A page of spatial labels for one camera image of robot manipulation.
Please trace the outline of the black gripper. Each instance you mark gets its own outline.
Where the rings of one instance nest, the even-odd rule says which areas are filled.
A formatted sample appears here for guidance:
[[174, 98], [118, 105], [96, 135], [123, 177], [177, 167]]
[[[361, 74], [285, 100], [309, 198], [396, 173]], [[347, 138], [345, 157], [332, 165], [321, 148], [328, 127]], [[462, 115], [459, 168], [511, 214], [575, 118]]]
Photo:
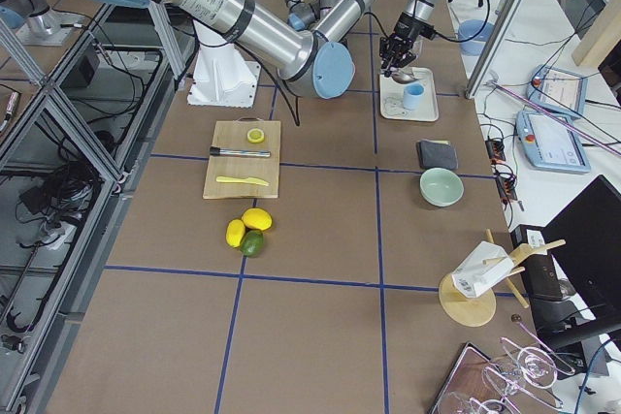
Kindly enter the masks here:
[[427, 27], [428, 23], [416, 16], [400, 14], [390, 35], [390, 45], [394, 48], [411, 48]]

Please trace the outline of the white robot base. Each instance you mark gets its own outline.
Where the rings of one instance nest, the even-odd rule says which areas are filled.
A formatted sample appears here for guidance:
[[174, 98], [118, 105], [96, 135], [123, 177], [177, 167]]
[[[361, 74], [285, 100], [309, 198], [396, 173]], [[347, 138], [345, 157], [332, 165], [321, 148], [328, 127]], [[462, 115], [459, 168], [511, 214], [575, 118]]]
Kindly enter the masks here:
[[198, 20], [193, 21], [199, 51], [187, 102], [191, 106], [251, 108], [261, 67]]

